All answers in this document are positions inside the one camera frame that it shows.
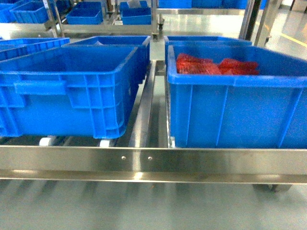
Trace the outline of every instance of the metal rail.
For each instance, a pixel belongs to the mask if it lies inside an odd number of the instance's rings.
[[[151,120],[152,103],[154,96],[154,80],[157,61],[152,61],[149,73],[147,74],[141,101],[130,137],[129,147],[146,147],[149,138],[149,123]]]
[[[244,15],[239,9],[157,9],[157,14],[190,14],[190,15]]]
[[[297,149],[0,147],[1,179],[307,184],[306,164]]]

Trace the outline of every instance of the shelf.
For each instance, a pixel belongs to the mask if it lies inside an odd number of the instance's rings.
[[[157,9],[157,14],[195,14],[195,15],[244,15],[239,9]]]
[[[52,22],[45,23],[0,23],[1,31],[45,32],[52,27]]]
[[[63,24],[65,34],[94,34],[94,33],[115,33],[115,34],[138,34],[150,35],[151,25],[69,25]]]

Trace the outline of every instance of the caster wheel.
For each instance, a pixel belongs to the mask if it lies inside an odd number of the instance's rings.
[[[267,42],[270,40],[271,36],[268,36],[266,39],[265,39],[265,45],[267,44]]]
[[[158,41],[158,35],[157,35],[157,34],[154,34],[154,35],[153,35],[153,41],[154,41],[154,42]]]

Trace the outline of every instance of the metal pole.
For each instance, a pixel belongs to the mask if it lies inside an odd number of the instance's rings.
[[[158,0],[152,0],[152,34],[153,40],[156,41],[158,39],[158,20],[157,20],[157,8],[158,8]]]
[[[283,0],[268,0],[263,15],[260,21],[259,29],[257,32],[255,46],[264,47],[266,40],[271,33],[278,9]]]
[[[58,34],[58,30],[57,30],[57,24],[56,24],[56,21],[55,21],[55,19],[53,17],[50,1],[49,0],[43,0],[43,3],[44,3],[44,6],[45,6],[45,9],[47,11],[48,18],[51,21],[51,25],[52,25],[51,26],[51,31],[52,31],[52,34],[53,34],[54,37],[58,37],[59,34]]]
[[[59,14],[58,7],[57,7],[57,0],[54,1],[54,9],[55,9],[57,20],[58,20],[58,23],[59,23],[60,35],[61,35],[61,37],[65,37],[65,35],[63,33],[63,26],[62,26],[61,16]]]
[[[240,39],[251,40],[260,4],[261,0],[248,0],[239,35]]]

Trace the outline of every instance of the metal rack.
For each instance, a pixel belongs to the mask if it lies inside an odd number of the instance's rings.
[[[166,117],[159,123],[151,123],[155,81],[165,84],[162,107]],[[107,140],[105,148],[97,147],[99,140],[86,138],[58,138],[46,144],[53,146],[44,147],[31,145],[38,143],[37,137],[3,138],[0,179],[271,184],[275,191],[288,189],[289,184],[307,184],[306,149],[173,148],[169,87],[162,61],[151,62],[135,109],[132,131],[118,140]],[[165,148],[147,148],[153,127],[165,128],[159,133],[165,137]]]
[[[255,45],[265,46],[270,35],[271,28],[277,15],[282,0],[268,0],[262,13],[260,26],[257,32]],[[49,0],[44,0],[48,12],[49,21],[45,24],[19,24],[0,23],[2,36],[9,34],[10,37],[21,36],[65,36],[74,37],[74,34],[152,34],[157,40],[159,29],[163,28],[163,14],[199,14],[199,15],[244,15],[240,36],[242,39],[251,39],[259,12],[261,0],[249,0],[245,10],[238,9],[159,9],[158,0],[152,0],[152,25],[116,25],[118,20],[118,5],[115,4],[114,13],[101,25],[69,25],[63,16],[60,16],[57,7],[55,19],[50,10]]]

